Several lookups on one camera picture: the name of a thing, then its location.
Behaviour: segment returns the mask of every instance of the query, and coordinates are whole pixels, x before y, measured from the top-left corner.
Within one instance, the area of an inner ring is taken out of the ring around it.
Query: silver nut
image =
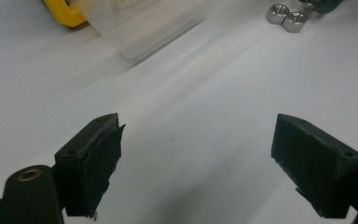
[[[291,12],[284,19],[282,26],[289,33],[299,33],[306,21],[306,15],[299,12]]]
[[[266,18],[272,24],[282,24],[284,18],[289,13],[290,10],[287,6],[276,4],[269,9]]]
[[[301,6],[300,12],[308,17],[311,17],[314,11],[315,11],[315,6],[312,3],[305,2]]]

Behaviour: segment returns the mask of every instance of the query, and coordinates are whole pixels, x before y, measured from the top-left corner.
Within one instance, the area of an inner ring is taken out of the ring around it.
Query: yellow object
[[[86,19],[71,5],[66,4],[65,0],[43,0],[53,17],[62,25],[76,27],[85,22]]]

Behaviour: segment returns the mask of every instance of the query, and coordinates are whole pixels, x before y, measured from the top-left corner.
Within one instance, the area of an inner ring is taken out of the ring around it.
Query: clear plastic container
[[[142,60],[203,21],[213,0],[73,0],[127,58]]]

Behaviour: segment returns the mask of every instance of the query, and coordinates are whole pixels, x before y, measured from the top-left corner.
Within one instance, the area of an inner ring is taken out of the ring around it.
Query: white surface
[[[123,156],[100,223],[351,223],[353,211],[319,218],[269,153],[278,113],[358,150],[358,1],[297,35],[265,20],[273,3],[221,2],[133,66],[40,1],[0,0],[0,197],[9,175],[52,165],[90,120],[118,112]]]

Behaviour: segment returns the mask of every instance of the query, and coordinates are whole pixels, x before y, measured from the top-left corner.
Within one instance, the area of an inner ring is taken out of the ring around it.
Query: yellow tool
[[[67,4],[65,0],[43,1],[56,21],[62,25],[76,27],[86,21],[73,4]]]

